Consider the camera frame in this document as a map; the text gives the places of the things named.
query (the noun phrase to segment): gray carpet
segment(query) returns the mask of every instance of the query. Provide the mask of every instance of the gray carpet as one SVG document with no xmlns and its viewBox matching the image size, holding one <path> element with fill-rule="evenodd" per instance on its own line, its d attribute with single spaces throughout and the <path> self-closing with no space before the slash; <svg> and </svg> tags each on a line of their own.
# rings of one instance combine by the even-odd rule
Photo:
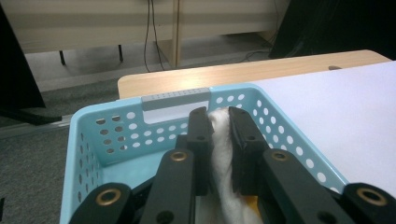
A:
<svg viewBox="0 0 396 224">
<path fill-rule="evenodd" d="M 266 60 L 266 53 L 248 55 L 188 67 Z M 45 116 L 75 113 L 86 105 L 119 99 L 112 79 L 42 93 L 46 109 L 27 111 Z M 18 123 L 0 118 L 0 127 Z M 0 198 L 5 198 L 3 223 L 58 223 L 64 183 L 68 128 L 0 139 Z"/>
</svg>

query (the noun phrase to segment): white fabric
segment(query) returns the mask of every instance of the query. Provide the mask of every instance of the white fabric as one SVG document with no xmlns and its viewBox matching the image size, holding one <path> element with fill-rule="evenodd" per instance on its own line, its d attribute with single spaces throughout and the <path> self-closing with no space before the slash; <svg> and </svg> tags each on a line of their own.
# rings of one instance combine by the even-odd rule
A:
<svg viewBox="0 0 396 224">
<path fill-rule="evenodd" d="M 214 133 L 212 135 L 214 149 L 211 158 L 212 173 L 219 193 L 219 202 L 224 223 L 226 224 L 258 224 L 262 220 L 247 205 L 244 197 L 233 193 L 231 174 L 233 168 L 233 145 L 230 137 L 230 117 L 228 108 L 218 109 L 209 114 Z"/>
</svg>

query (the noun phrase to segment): basket hole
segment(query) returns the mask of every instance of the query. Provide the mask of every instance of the basket hole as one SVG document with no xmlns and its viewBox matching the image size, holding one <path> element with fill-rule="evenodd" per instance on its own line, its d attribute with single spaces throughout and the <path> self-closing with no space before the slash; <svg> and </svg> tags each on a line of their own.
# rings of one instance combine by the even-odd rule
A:
<svg viewBox="0 0 396 224">
<path fill-rule="evenodd" d="M 303 156 L 304 151 L 303 151 L 303 149 L 301 147 L 297 147 L 296 148 L 296 152 L 297 152 L 297 155 Z"/>
<path fill-rule="evenodd" d="M 103 130 L 100 131 L 100 134 L 101 135 L 106 135 L 106 134 L 108 134 L 108 130 L 107 129 L 103 129 Z"/>
<path fill-rule="evenodd" d="M 124 137 L 124 136 L 120 136 L 120 137 L 118 138 L 118 140 L 119 140 L 119 142 L 123 142 L 123 141 L 125 141 L 125 137 Z"/>
<path fill-rule="evenodd" d="M 314 166 L 315 166 L 314 162 L 311 159 L 307 159 L 305 161 L 305 163 L 308 166 L 308 168 L 310 168 L 310 169 L 314 168 Z"/>
<path fill-rule="evenodd" d="M 222 97 L 219 97 L 218 99 L 216 99 L 216 103 L 221 104 L 221 102 L 223 101 Z"/>
<path fill-rule="evenodd" d="M 318 180 L 319 180 L 320 182 L 322 182 L 322 183 L 326 182 L 326 175 L 323 174 L 323 173 L 321 173 L 321 172 L 319 172 L 319 173 L 318 173 Z"/>
<path fill-rule="evenodd" d="M 163 133 L 163 128 L 157 129 L 157 133 Z"/>
<path fill-rule="evenodd" d="M 286 139 L 288 140 L 289 144 L 293 144 L 293 142 L 294 142 L 293 137 L 288 136 Z"/>
<path fill-rule="evenodd" d="M 274 142 L 279 142 L 279 138 L 277 137 L 277 135 L 275 134 L 274 136 L 273 136 L 273 140 L 274 140 Z"/>
<path fill-rule="evenodd" d="M 81 200 L 82 200 L 81 192 L 78 192 L 78 202 L 81 203 Z"/>
<path fill-rule="evenodd" d="M 335 187 L 331 187 L 330 190 L 332 190 L 332 191 L 334 191 L 334 192 L 336 192 L 336 193 L 340 193 L 340 191 L 338 191 L 338 189 L 335 188 Z"/>
<path fill-rule="evenodd" d="M 136 128 L 137 128 L 137 124 L 135 124 L 135 123 L 132 123 L 129 125 L 129 129 L 131 129 L 131 130 L 135 130 Z"/>
<path fill-rule="evenodd" d="M 113 116 L 111 119 L 112 119 L 113 121 L 120 121 L 120 120 L 121 120 L 121 117 L 118 116 L 118 115 L 116 115 L 116 116 Z"/>
<path fill-rule="evenodd" d="M 126 114 L 127 119 L 134 119 L 135 116 L 136 114 L 134 112 L 129 112 L 128 114 Z"/>
<path fill-rule="evenodd" d="M 106 123 L 106 120 L 105 119 L 97 119 L 96 123 L 99 124 L 99 125 L 102 125 L 102 124 Z"/>
<path fill-rule="evenodd" d="M 118 126 L 118 127 L 116 127 L 115 129 L 114 129 L 117 133 L 119 133 L 119 132 L 122 132 L 122 127 L 121 126 Z"/>
<path fill-rule="evenodd" d="M 279 126 L 279 127 L 277 128 L 277 130 L 278 130 L 280 133 L 284 133 L 284 132 L 285 132 L 285 128 L 283 128 L 283 126 Z"/>
<path fill-rule="evenodd" d="M 111 144 L 111 140 L 110 139 L 106 139 L 105 141 L 103 141 L 103 143 L 105 145 L 110 145 Z"/>
<path fill-rule="evenodd" d="M 145 135 L 145 136 L 150 136 L 150 135 L 151 135 L 151 131 L 145 131 L 145 132 L 144 132 L 144 135 Z"/>
<path fill-rule="evenodd" d="M 133 133 L 133 134 L 131 134 L 131 138 L 132 139 L 136 139 L 136 138 L 138 138 L 139 137 L 139 134 L 138 133 Z"/>
</svg>

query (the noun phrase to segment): white sheet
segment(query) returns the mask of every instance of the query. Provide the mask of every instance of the white sheet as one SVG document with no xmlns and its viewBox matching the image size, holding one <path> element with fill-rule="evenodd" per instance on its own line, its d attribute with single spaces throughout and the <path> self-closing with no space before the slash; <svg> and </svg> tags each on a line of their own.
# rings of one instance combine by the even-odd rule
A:
<svg viewBox="0 0 396 224">
<path fill-rule="evenodd" d="M 253 83 L 349 182 L 396 197 L 396 62 Z"/>
</svg>

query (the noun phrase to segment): black object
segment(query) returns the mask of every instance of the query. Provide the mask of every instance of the black object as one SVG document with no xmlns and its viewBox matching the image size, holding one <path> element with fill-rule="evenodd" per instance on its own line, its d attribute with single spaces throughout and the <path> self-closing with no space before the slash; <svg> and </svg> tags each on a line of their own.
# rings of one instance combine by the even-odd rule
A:
<svg viewBox="0 0 396 224">
<path fill-rule="evenodd" d="M 396 223 L 396 200 L 375 186 L 346 185 L 339 203 L 356 223 Z"/>
<path fill-rule="evenodd" d="M 206 108 L 194 109 L 189 115 L 189 129 L 187 135 L 187 148 L 195 157 L 195 195 L 206 195 L 209 191 L 209 178 L 211 176 L 212 123 L 206 114 Z"/>
<path fill-rule="evenodd" d="M 263 192 L 274 195 L 287 223 L 354 223 L 291 153 L 273 149 L 262 156 L 262 177 L 269 187 Z"/>
<path fill-rule="evenodd" d="M 72 216 L 71 224 L 131 223 L 134 203 L 131 189 L 124 184 L 108 183 L 94 189 Z"/>
<path fill-rule="evenodd" d="M 0 222 L 3 220 L 3 209 L 4 209 L 5 201 L 6 201 L 5 198 L 0 199 Z"/>
<path fill-rule="evenodd" d="M 390 0 L 291 0 L 269 57 L 370 49 L 395 60 L 393 4 Z"/>
<path fill-rule="evenodd" d="M 193 223 L 193 175 L 194 157 L 191 151 L 173 149 L 166 152 L 155 176 L 140 223 Z"/>
<path fill-rule="evenodd" d="M 32 71 L 0 4 L 0 107 L 45 107 Z"/>
<path fill-rule="evenodd" d="M 249 113 L 229 107 L 230 130 L 233 142 L 233 191 L 257 195 L 260 180 L 259 160 L 270 149 Z"/>
</svg>

